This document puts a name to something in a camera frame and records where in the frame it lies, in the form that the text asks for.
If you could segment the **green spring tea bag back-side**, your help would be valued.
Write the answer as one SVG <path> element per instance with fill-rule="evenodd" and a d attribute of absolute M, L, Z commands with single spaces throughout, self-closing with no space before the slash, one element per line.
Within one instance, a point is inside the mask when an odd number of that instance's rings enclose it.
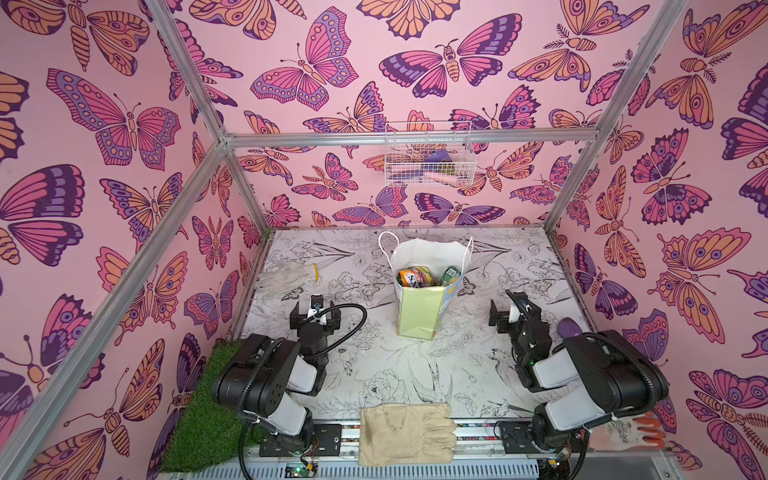
<path fill-rule="evenodd" d="M 441 276 L 440 285 L 448 287 L 459 281 L 462 277 L 462 271 L 454 266 L 448 267 Z"/>

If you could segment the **white paper bag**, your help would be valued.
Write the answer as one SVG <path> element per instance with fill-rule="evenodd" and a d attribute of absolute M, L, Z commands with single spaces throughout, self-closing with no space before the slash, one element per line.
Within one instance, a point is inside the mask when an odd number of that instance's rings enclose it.
<path fill-rule="evenodd" d="M 457 295 L 471 263 L 475 242 L 465 243 L 434 242 L 411 239 L 402 242 L 392 232 L 383 232 L 378 237 L 378 247 L 383 253 L 393 275 L 398 308 L 397 334 L 401 337 L 431 340 L 435 337 L 440 322 L 452 299 Z M 412 266 L 428 267 L 435 285 L 425 288 L 404 288 L 399 285 L 396 274 Z M 444 271 L 454 266 L 462 271 L 459 281 L 448 287 L 440 285 Z"/>

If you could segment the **orange Fox's candy bag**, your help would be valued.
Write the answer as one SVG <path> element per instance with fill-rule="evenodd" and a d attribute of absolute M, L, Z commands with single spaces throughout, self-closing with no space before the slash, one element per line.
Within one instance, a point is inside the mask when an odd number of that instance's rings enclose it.
<path fill-rule="evenodd" d="M 435 285 L 430 269 L 425 266 L 412 266 L 399 270 L 396 279 L 404 288 L 425 288 Z"/>

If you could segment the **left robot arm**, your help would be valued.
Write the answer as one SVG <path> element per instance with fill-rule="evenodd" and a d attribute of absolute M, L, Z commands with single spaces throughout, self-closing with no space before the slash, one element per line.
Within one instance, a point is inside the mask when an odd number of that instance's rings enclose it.
<path fill-rule="evenodd" d="M 340 451 L 341 426 L 318 424 L 309 408 L 293 396 L 317 396 L 327 378 L 329 354 L 365 325 L 367 309 L 357 303 L 325 302 L 310 297 L 289 314 L 295 340 L 252 334 L 220 372 L 211 388 L 215 404 L 244 422 L 241 437 L 254 426 L 267 434 L 259 455 L 321 454 Z"/>

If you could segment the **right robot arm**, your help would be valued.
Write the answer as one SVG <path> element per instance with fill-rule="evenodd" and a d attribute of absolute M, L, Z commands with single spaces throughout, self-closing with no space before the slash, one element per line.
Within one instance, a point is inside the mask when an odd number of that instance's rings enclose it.
<path fill-rule="evenodd" d="M 506 453 L 582 451 L 592 428 L 644 415 L 668 398 L 669 383 L 660 368 L 618 332 L 579 333 L 555 346 L 541 308 L 523 292 L 506 295 L 510 309 L 491 303 L 488 325 L 509 338 L 521 385 L 542 393 L 579 383 L 536 406 L 528 420 L 499 421 L 495 430 Z"/>

